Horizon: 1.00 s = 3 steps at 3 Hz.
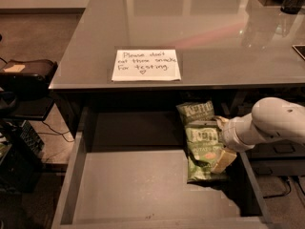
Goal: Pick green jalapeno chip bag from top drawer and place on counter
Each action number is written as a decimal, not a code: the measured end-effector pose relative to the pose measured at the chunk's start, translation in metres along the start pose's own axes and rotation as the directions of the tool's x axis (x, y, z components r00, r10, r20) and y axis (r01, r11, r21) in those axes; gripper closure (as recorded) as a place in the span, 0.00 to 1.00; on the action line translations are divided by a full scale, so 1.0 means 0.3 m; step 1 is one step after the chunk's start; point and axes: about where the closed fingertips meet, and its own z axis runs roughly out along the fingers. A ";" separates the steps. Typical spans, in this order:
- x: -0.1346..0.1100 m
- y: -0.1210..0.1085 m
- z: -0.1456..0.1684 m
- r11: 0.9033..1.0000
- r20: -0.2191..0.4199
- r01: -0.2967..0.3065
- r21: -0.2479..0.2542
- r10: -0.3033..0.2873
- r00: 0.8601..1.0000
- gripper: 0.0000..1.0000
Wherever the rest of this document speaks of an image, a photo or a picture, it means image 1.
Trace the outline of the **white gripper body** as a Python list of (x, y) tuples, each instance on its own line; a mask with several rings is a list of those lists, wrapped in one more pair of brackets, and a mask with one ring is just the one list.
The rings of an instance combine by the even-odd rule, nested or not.
[(267, 136), (254, 125), (251, 114), (229, 119), (222, 129), (222, 137), (226, 147), (239, 153), (267, 141)]

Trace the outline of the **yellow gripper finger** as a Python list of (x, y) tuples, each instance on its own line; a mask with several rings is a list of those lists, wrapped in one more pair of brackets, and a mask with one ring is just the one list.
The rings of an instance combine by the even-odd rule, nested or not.
[(215, 115), (213, 117), (213, 119), (216, 121), (217, 126), (220, 129), (224, 129), (228, 125), (228, 123), (229, 123), (229, 119), (228, 118), (220, 116), (220, 115)]
[(234, 160), (236, 159), (237, 154), (235, 151), (230, 149), (223, 149), (220, 152), (219, 158), (217, 159), (216, 163), (211, 168), (211, 172), (214, 174), (221, 174), (226, 170), (226, 168), (231, 165)]

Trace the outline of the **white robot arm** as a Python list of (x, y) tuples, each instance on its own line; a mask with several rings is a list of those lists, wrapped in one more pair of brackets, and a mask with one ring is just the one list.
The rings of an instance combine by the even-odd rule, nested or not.
[(220, 125), (224, 149), (220, 152), (211, 172), (222, 173), (236, 158), (257, 144), (289, 140), (305, 144), (305, 108), (277, 97), (258, 100), (249, 114), (224, 120)]

